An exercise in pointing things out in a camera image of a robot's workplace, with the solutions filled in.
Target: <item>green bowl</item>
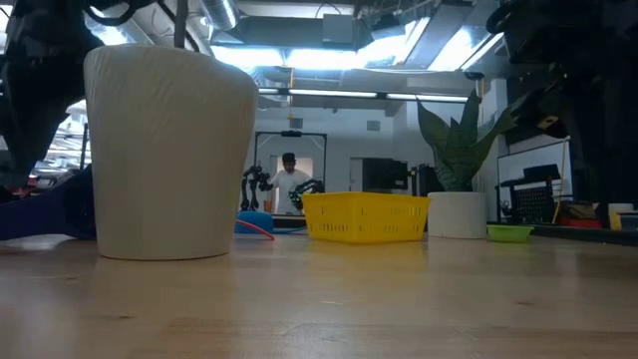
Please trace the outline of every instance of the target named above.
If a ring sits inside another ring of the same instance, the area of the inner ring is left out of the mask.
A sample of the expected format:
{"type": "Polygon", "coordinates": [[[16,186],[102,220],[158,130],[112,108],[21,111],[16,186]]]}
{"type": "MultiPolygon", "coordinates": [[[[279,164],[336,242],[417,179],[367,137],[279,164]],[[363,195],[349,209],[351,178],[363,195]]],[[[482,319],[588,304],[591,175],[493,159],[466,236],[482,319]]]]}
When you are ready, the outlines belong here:
{"type": "Polygon", "coordinates": [[[502,243],[526,243],[531,230],[528,225],[488,225],[489,240],[502,243]]]}

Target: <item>white plant pot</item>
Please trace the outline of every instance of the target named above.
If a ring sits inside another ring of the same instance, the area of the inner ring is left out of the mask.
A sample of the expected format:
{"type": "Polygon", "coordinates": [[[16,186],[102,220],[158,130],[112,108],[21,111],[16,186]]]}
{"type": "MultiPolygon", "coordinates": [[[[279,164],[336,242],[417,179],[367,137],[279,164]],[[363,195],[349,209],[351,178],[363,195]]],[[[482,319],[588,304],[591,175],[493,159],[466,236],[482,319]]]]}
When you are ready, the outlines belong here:
{"type": "Polygon", "coordinates": [[[85,85],[100,253],[227,253],[255,120],[253,80],[186,50],[120,45],[89,53],[85,85]]]}
{"type": "Polygon", "coordinates": [[[479,239],[487,237],[487,208],[482,192],[432,192],[428,236],[479,239]]]}

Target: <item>wooden tabletop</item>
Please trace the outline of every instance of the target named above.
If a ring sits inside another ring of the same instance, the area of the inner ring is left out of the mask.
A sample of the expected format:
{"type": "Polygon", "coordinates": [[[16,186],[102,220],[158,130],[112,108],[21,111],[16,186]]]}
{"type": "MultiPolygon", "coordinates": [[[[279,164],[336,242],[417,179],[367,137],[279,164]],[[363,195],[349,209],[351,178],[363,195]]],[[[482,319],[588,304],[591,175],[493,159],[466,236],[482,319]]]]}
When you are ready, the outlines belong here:
{"type": "Polygon", "coordinates": [[[638,358],[638,250],[534,238],[100,258],[0,243],[0,358],[638,358]]]}

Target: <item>yellow plastic basket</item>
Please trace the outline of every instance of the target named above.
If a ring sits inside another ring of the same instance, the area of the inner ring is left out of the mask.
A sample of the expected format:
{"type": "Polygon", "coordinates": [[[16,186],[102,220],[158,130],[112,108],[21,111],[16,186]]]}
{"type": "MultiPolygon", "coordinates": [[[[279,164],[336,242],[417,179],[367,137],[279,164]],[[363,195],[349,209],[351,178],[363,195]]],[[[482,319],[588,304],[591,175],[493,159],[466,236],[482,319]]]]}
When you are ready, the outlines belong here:
{"type": "Polygon", "coordinates": [[[310,237],[349,243],[421,240],[430,199],[399,194],[305,194],[310,237]]]}

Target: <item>man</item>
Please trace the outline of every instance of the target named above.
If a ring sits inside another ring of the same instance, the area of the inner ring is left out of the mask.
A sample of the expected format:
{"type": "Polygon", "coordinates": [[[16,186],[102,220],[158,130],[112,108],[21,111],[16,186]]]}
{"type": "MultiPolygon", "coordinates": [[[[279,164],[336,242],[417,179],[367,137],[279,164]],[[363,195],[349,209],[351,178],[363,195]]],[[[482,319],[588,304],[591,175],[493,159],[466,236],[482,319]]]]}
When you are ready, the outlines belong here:
{"type": "Polygon", "coordinates": [[[283,162],[284,170],[279,171],[270,182],[273,187],[279,188],[279,206],[277,207],[277,213],[301,215],[301,211],[292,204],[289,194],[292,190],[295,190],[298,185],[310,180],[310,176],[303,171],[295,169],[295,165],[297,165],[295,154],[283,154],[281,161],[283,162]]]}

